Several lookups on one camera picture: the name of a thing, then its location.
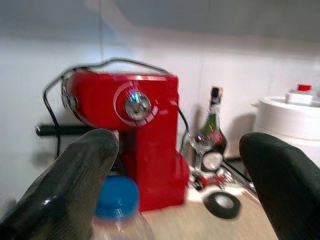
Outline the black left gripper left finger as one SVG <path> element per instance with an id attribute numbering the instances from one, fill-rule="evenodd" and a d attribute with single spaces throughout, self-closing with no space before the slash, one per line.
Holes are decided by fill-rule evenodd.
<path id="1" fill-rule="evenodd" d="M 2 240 L 89 240 L 105 178 L 119 152 L 107 129 L 71 143 L 0 222 Z"/>

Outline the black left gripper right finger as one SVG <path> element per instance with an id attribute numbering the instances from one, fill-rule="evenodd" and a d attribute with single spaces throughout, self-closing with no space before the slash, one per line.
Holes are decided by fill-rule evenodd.
<path id="1" fill-rule="evenodd" d="M 320 238 L 320 169 L 299 148 L 272 135 L 241 137 L 240 158 L 280 240 Z"/>

